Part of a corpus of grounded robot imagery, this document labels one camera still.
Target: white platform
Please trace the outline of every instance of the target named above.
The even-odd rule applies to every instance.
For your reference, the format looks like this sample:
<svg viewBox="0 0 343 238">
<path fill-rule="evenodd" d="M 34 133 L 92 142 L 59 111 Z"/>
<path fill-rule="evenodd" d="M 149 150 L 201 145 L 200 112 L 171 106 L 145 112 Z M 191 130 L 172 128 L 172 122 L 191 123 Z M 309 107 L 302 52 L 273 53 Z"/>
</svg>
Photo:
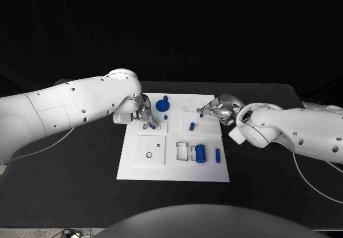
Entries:
<svg viewBox="0 0 343 238">
<path fill-rule="evenodd" d="M 116 179 L 229 182 L 220 123 L 216 117 L 195 109 L 213 99 L 213 95 L 144 93 L 151 100 L 151 111 L 158 127 L 142 129 L 145 121 L 126 125 Z M 158 112 L 155 102 L 167 95 L 170 109 Z M 175 159 L 175 143 L 187 143 L 187 161 Z M 206 163 L 191 161 L 190 147 L 204 145 Z M 220 150 L 216 163 L 214 149 Z"/>
</svg>

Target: black curtain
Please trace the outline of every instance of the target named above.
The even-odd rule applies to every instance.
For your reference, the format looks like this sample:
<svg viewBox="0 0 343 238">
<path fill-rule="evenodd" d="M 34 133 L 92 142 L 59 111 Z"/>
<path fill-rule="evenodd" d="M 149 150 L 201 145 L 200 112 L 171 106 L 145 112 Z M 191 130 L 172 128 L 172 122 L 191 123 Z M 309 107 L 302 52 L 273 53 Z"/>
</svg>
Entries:
<svg viewBox="0 0 343 238">
<path fill-rule="evenodd" d="M 31 0 L 0 11 L 0 96 L 126 68 L 142 81 L 288 83 L 306 101 L 343 101 L 331 9 Z"/>
</svg>

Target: white cable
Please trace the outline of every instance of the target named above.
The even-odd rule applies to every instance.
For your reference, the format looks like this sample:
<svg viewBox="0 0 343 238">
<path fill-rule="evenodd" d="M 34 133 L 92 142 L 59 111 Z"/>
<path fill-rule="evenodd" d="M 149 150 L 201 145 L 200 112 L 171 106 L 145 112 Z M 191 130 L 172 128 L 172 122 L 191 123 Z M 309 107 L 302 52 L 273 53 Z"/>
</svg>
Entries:
<svg viewBox="0 0 343 238">
<path fill-rule="evenodd" d="M 23 155 L 23 156 L 20 156 L 20 157 L 15 157 L 15 158 L 12 158 L 12 159 L 5 160 L 5 161 L 2 162 L 2 164 L 4 164 L 4 163 L 8 163 L 10 161 L 12 161 L 12 160 L 15 160 L 15 159 L 20 159 L 20 158 L 23 158 L 23 157 L 25 157 L 25 156 L 34 155 L 34 154 L 40 153 L 41 151 L 50 149 L 50 148 L 66 138 L 66 136 L 70 134 L 70 132 L 73 131 L 73 129 L 74 129 L 74 127 L 70 129 L 70 131 L 67 132 L 67 134 L 61 137 L 61 139 L 60 139 L 53 145 L 50 145 L 48 147 L 46 147 L 43 150 L 36 151 L 34 153 L 30 153 L 30 154 L 27 154 L 27 155 Z"/>
<path fill-rule="evenodd" d="M 292 153 L 292 158 L 293 158 L 295 166 L 296 166 L 296 169 L 298 169 L 298 173 L 299 173 L 299 175 L 301 175 L 301 177 L 302 177 L 305 183 L 309 185 L 309 187 L 315 190 L 315 192 L 317 192 L 319 195 L 322 195 L 322 196 L 324 196 L 325 198 L 328 198 L 331 201 L 334 201 L 334 202 L 343 204 L 343 202 L 340 202 L 340 201 L 337 201 L 335 199 L 332 199 L 332 198 L 330 198 L 328 196 L 325 196 L 325 195 L 312 187 L 312 185 L 308 183 L 308 181 L 305 180 L 305 177 L 304 177 L 302 174 L 301 174 L 301 171 L 299 171 L 299 168 L 298 168 L 298 164 L 296 164 L 296 160 L 295 160 L 295 154 L 293 154 L 293 153 Z"/>
<path fill-rule="evenodd" d="M 343 170 L 340 168 L 337 168 L 328 161 L 325 162 L 343 173 Z"/>
</svg>

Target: blue tube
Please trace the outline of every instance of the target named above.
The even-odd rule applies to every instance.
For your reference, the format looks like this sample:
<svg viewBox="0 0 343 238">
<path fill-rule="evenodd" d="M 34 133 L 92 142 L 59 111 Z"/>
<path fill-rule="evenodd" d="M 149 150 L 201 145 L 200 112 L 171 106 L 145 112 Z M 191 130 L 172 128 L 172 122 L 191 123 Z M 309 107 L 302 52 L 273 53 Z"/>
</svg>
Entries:
<svg viewBox="0 0 343 238">
<path fill-rule="evenodd" d="M 219 149 L 216 149 L 216 163 L 220 162 L 220 153 L 219 153 Z"/>
<path fill-rule="evenodd" d="M 194 147 L 194 153 L 195 153 L 195 162 L 204 163 L 206 162 L 204 145 L 197 145 Z"/>
<path fill-rule="evenodd" d="M 194 123 L 190 123 L 188 130 L 194 130 Z"/>
</svg>

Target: screw hole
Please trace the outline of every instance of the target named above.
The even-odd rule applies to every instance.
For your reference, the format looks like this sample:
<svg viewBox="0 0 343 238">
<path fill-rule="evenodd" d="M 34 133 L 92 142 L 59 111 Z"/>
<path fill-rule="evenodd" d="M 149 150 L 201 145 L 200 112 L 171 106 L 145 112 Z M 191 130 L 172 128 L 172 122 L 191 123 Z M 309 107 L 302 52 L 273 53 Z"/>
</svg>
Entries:
<svg viewBox="0 0 343 238">
<path fill-rule="evenodd" d="M 332 152 L 335 153 L 338 151 L 338 147 L 332 146 Z"/>
</svg>

